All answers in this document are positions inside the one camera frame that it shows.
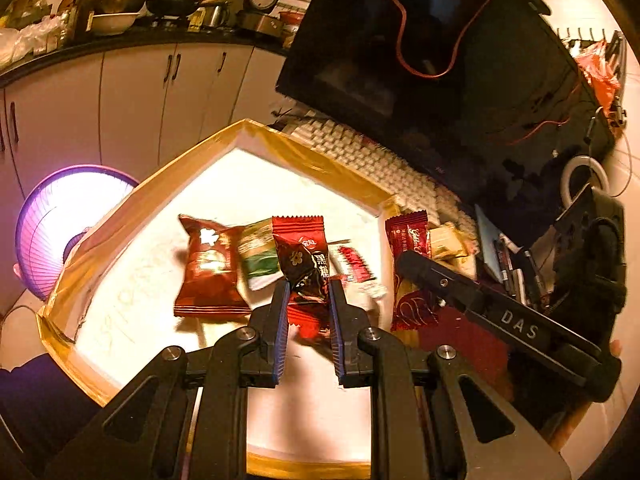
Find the person's right hand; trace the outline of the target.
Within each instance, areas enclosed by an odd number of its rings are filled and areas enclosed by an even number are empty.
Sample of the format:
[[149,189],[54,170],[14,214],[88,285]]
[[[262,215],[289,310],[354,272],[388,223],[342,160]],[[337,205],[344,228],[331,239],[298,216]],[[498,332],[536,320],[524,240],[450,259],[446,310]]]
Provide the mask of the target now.
[[585,418],[592,404],[593,402],[589,399],[576,400],[570,404],[570,407],[562,415],[558,428],[554,430],[554,433],[548,439],[548,443],[555,452],[560,452],[564,448],[564,445],[567,444],[572,433]]

